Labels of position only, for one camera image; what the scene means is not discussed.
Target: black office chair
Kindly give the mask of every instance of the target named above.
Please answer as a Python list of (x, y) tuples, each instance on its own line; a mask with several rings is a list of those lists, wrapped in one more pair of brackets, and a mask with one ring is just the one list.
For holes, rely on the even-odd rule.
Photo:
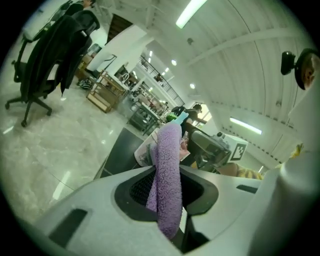
[(27, 117), (28, 117), (28, 114), (29, 114), (29, 110), (30, 110), (31, 104), (33, 102), (37, 103), (41, 107), (47, 109), (48, 111), (47, 111), (46, 114), (48, 116), (50, 116), (51, 113), (52, 113), (52, 108), (50, 108), (47, 104), (45, 104), (44, 102), (42, 102), (39, 99), (39, 97), (43, 97), (44, 99), (46, 99), (47, 96), (48, 96), (48, 92), (50, 92), (51, 91), (50, 89), (54, 86), (54, 83), (52, 82), (52, 80), (49, 80), (51, 82), (46, 84), (48, 76), (49, 76), (51, 70), (49, 70), (48, 74), (45, 75), (46, 78), (42, 80), (42, 83), (41, 83), (39, 91), (34, 92), (31, 95), (28, 95), (28, 89), (29, 89), (30, 83), (29, 83), (29, 81), (24, 79), (24, 77), (25, 77), (27, 65), (32, 65), (34, 60), (32, 58), (29, 58), (28, 62), (25, 63), (25, 62), (21, 62), (21, 58), (22, 58), (22, 55), (23, 55), (24, 50), (26, 48), (26, 45), (28, 43), (32, 43), (32, 42), (33, 41), (31, 41), (31, 40), (27, 39), (25, 36), (23, 36), (22, 47), (20, 49), (20, 52), (19, 52), (19, 55), (18, 55), (18, 59), (15, 62), (13, 62), (13, 64), (14, 64), (14, 77), (13, 77), (13, 80), (16, 83), (21, 83), (21, 85), (20, 85), (21, 96), (13, 98), (13, 99), (10, 99), (5, 104), (5, 108), (8, 110), (10, 108), (10, 104), (11, 103), (16, 103), (16, 102), (25, 102), (25, 103), (27, 103), (26, 111), (25, 111), (25, 114), (24, 114), (24, 119), (21, 122), (21, 125), (23, 127), (27, 126)]
[[(98, 19), (88, 10), (77, 14), (61, 17), (53, 26), (43, 33), (27, 63), (21, 62), (26, 45), (32, 41), (26, 37), (17, 61), (14, 63), (14, 81), (21, 83), (21, 96), (6, 102), (5, 108), (9, 109), (11, 103), (27, 103), (23, 127), (27, 126), (27, 117), (32, 103), (36, 103), (47, 109), (50, 116), (52, 109), (39, 98), (47, 98), (56, 86), (61, 83), (61, 92), (68, 89), (75, 71), (92, 43), (90, 33), (100, 27)], [(59, 67), (54, 80), (48, 80), (48, 76), (54, 67)]]

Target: shelving unit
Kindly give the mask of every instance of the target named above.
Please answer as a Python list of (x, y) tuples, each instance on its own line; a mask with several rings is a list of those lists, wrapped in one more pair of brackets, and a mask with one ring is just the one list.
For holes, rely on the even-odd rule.
[(102, 70), (88, 93), (87, 99), (103, 112), (108, 113), (118, 104), (126, 91), (123, 85), (120, 85), (105, 70)]

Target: black jacket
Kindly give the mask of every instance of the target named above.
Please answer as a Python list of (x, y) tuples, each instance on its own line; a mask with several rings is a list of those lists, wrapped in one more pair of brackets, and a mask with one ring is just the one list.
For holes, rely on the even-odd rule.
[[(27, 99), (40, 87), (51, 93), (59, 83), (62, 93), (69, 88), (76, 68), (92, 43), (89, 35), (83, 35), (83, 30), (79, 22), (65, 15), (39, 39), (26, 64), (23, 80), (29, 84), (21, 86), (22, 97)], [(47, 81), (55, 64), (59, 64), (55, 80)]]

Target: gray panel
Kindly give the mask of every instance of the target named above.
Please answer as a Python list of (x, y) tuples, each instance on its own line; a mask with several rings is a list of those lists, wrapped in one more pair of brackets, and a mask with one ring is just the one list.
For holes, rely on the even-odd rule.
[[(123, 128), (111, 149), (104, 169), (114, 175), (134, 168), (139, 168), (140, 166), (136, 162), (134, 153), (142, 143), (142, 139), (134, 135), (128, 129)], [(106, 172), (103, 171), (101, 178), (106, 176)]]

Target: purple towel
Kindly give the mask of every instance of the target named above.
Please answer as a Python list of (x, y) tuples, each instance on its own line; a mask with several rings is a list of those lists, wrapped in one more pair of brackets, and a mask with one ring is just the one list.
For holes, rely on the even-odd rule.
[(178, 232), (182, 215), (181, 134), (179, 124), (168, 123), (159, 130), (158, 143), (150, 149), (156, 171), (146, 207), (158, 213), (159, 229), (169, 239)]

